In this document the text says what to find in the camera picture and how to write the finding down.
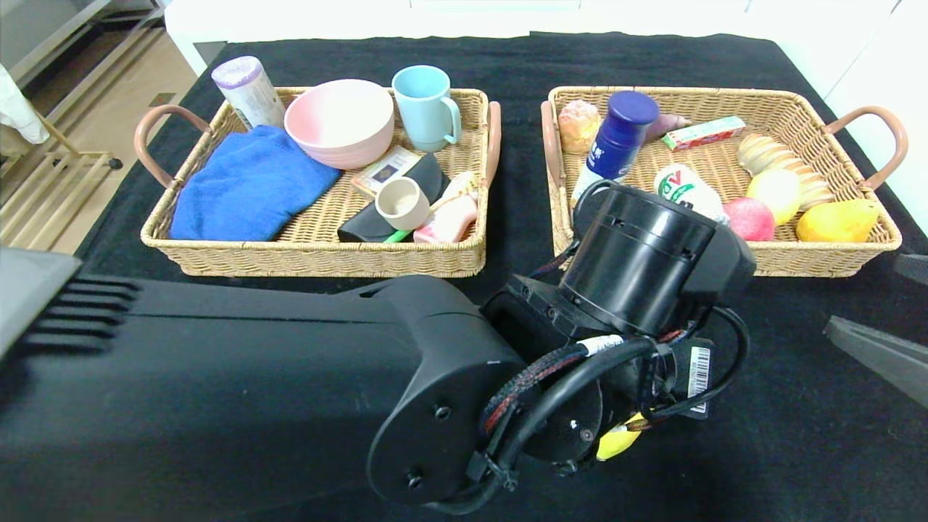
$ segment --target red apple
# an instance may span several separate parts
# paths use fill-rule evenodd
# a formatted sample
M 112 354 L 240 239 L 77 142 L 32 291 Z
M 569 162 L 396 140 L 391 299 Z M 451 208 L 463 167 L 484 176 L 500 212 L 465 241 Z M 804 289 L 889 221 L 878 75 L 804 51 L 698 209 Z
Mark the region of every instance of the red apple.
M 738 198 L 725 203 L 723 207 L 732 230 L 746 241 L 770 241 L 776 224 L 773 213 L 760 200 Z

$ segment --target yellow pear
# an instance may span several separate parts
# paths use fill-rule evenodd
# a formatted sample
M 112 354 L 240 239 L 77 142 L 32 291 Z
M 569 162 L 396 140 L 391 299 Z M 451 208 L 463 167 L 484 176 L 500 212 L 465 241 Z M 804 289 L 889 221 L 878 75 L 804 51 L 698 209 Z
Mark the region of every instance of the yellow pear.
M 765 170 L 751 180 L 747 197 L 763 202 L 777 225 L 782 225 L 799 210 L 802 190 L 799 176 L 783 169 Z
M 796 225 L 799 241 L 864 242 L 880 211 L 874 202 L 850 200 L 810 208 Z

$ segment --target beige cup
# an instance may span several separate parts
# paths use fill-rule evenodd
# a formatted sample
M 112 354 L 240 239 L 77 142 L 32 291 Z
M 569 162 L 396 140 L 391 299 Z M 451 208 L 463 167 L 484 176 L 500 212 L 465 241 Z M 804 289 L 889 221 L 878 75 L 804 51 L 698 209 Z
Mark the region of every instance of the beige cup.
M 377 212 L 397 230 L 415 230 L 429 217 L 429 199 L 409 177 L 387 181 L 374 200 Z

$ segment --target pink bowl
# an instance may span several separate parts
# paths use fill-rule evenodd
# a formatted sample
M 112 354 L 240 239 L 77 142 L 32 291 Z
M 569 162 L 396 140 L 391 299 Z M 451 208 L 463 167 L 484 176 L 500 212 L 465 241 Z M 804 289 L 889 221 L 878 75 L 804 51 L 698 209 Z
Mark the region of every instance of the pink bowl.
M 335 80 L 294 99 L 284 128 L 306 154 L 340 169 L 374 163 L 393 140 L 393 99 L 367 80 Z

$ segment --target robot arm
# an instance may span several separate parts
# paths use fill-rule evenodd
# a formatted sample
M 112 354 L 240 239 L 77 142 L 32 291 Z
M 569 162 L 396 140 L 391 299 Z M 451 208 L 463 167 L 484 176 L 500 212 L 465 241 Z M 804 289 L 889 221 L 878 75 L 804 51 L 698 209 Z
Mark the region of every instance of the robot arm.
M 714 397 L 748 347 L 720 304 L 753 274 L 750 251 L 635 189 L 590 201 L 559 285 L 513 277 L 479 309 L 422 276 L 292 294 L 94 278 L 3 251 L 0 275 L 32 296 L 4 294 L 4 310 L 31 305 L 4 317 L 5 515 L 219 517 L 367 486 L 463 514 L 515 486 L 522 454 L 579 469 L 635 412 L 654 423 Z M 20 256 L 27 269 L 11 268 Z M 739 356 L 681 396 L 679 347 L 713 311 Z

